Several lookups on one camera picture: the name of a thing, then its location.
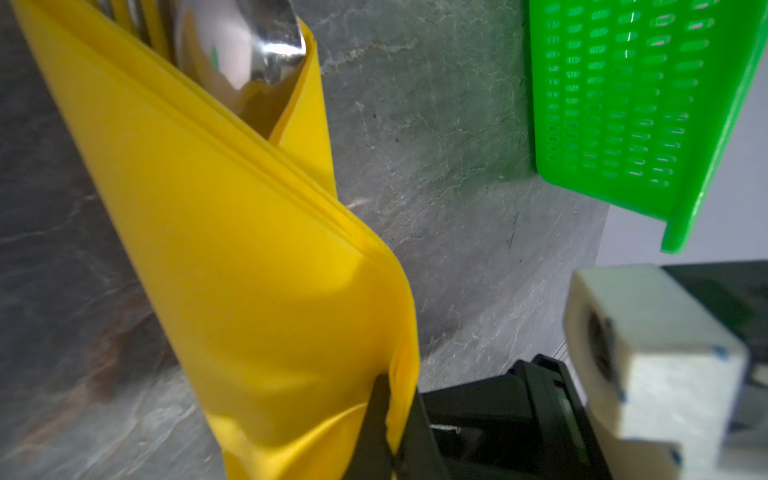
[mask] gray marble countertop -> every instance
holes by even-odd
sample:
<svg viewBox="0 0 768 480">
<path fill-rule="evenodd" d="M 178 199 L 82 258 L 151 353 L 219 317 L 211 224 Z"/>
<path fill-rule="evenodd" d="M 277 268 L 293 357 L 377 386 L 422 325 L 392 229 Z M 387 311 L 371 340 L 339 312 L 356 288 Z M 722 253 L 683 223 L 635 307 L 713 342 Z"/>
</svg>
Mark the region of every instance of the gray marble countertop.
<svg viewBox="0 0 768 480">
<path fill-rule="evenodd" d="M 562 351 L 607 205 L 528 148 L 518 0 L 307 2 L 339 198 L 408 275 L 430 390 Z M 204 417 L 0 2 L 0 478 L 223 478 Z"/>
</svg>

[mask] blue mark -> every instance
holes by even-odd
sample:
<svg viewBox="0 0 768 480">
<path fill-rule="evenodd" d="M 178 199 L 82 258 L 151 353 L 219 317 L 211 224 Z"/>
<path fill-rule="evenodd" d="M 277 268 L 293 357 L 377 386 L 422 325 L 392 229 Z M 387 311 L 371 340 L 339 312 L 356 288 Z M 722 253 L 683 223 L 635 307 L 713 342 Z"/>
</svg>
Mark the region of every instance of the blue mark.
<svg viewBox="0 0 768 480">
<path fill-rule="evenodd" d="M 680 455 L 680 453 L 675 449 L 670 449 L 670 455 L 672 455 L 672 460 L 674 461 L 674 464 L 678 467 L 683 466 L 683 457 Z"/>
<path fill-rule="evenodd" d="M 724 362 L 730 360 L 730 352 L 725 349 L 724 346 L 712 345 L 712 351 L 715 352 L 715 356 Z"/>
</svg>

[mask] metal spoon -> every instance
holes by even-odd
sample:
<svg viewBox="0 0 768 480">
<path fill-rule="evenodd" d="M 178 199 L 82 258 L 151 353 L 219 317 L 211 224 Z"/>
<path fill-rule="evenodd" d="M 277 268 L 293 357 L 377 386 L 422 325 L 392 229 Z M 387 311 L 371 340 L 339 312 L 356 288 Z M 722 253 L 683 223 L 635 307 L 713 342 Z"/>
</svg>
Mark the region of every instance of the metal spoon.
<svg viewBox="0 0 768 480">
<path fill-rule="evenodd" d="M 179 69 L 265 137 L 306 56 L 289 0 L 181 0 L 174 46 Z"/>
</svg>

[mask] green basket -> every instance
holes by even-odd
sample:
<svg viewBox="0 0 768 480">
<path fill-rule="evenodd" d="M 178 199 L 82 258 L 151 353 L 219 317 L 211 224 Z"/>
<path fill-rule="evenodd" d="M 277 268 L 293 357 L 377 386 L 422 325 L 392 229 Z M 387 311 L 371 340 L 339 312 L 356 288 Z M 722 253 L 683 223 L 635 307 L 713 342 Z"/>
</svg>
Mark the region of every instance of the green basket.
<svg viewBox="0 0 768 480">
<path fill-rule="evenodd" d="M 661 249 L 679 253 L 760 60 L 768 1 L 528 7 L 542 177 L 666 221 Z"/>
</svg>

